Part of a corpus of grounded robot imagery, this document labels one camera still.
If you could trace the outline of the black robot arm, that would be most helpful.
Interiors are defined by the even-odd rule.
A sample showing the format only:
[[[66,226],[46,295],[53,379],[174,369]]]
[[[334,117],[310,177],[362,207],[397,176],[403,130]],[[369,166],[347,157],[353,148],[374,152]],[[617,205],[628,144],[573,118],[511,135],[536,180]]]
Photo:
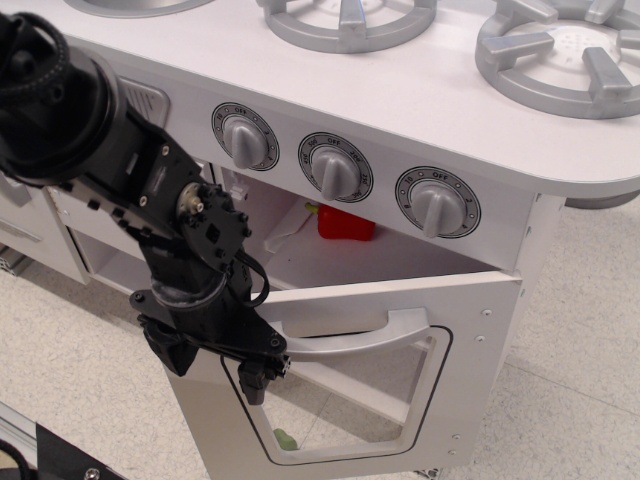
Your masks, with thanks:
[[[200,350],[238,363],[252,405],[285,375],[285,339],[257,313],[247,216],[162,128],[129,103],[98,56],[32,13],[1,19],[1,169],[109,214],[139,245],[150,286],[131,306],[155,355],[185,375]]]

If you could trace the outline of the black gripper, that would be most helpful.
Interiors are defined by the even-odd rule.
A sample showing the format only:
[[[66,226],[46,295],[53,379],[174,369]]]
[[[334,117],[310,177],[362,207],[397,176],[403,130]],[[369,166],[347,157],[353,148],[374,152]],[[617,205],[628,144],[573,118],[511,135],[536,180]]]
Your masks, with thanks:
[[[260,406],[270,382],[290,365],[286,340],[256,311],[269,289],[264,280],[252,298],[251,279],[240,271],[214,277],[197,293],[154,279],[129,302],[151,350],[172,373],[186,375],[199,350],[233,359],[241,363],[239,383],[248,404]]]

